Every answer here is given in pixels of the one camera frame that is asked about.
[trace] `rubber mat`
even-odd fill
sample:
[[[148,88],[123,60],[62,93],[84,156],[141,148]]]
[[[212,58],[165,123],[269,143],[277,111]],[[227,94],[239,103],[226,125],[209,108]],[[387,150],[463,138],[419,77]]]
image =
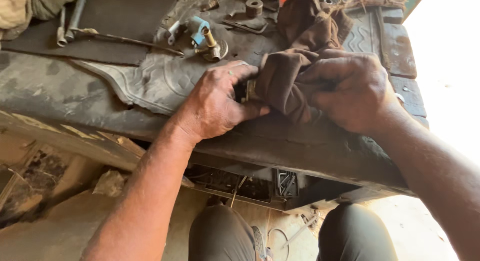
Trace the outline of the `rubber mat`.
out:
[[[93,28],[145,42],[152,42],[162,18],[177,0],[87,0],[79,28]],[[71,13],[75,3],[68,5]],[[78,34],[75,41],[59,47],[56,33],[59,18],[33,20],[20,37],[3,41],[2,48],[41,55],[65,56],[120,65],[139,65],[149,48],[117,41],[96,39]]]

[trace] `brass nozzle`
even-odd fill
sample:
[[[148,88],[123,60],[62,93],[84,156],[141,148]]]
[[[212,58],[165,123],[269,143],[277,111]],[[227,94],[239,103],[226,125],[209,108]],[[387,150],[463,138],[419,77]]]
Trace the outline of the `brass nozzle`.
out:
[[[212,36],[212,32],[207,27],[201,29],[201,33],[205,36],[205,40],[207,41],[208,47],[214,47],[217,45],[217,42]]]

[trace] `man's left hand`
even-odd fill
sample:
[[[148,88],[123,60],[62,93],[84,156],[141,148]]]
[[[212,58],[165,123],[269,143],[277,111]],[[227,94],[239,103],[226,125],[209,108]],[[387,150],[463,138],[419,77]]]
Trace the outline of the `man's left hand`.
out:
[[[232,61],[210,68],[170,121],[179,126],[193,143],[225,134],[237,124],[266,115],[270,108],[257,101],[235,101],[233,86],[258,74],[258,67]]]

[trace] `pants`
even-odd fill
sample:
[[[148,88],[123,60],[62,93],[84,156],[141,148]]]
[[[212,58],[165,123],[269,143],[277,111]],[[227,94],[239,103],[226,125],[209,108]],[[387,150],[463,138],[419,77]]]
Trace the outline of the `pants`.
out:
[[[338,205],[327,214],[318,246],[320,261],[398,260],[384,223],[356,204]],[[189,261],[258,260],[252,228],[227,206],[207,207],[195,218],[188,247]]]

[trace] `forearm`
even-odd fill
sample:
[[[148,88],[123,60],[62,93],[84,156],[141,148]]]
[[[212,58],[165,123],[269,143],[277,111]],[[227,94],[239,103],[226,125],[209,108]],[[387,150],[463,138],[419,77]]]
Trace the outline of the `forearm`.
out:
[[[480,243],[480,170],[404,110],[372,134],[447,233],[462,260],[476,259]]]
[[[160,260],[193,144],[167,123],[142,157],[128,192],[92,238],[86,260]]]

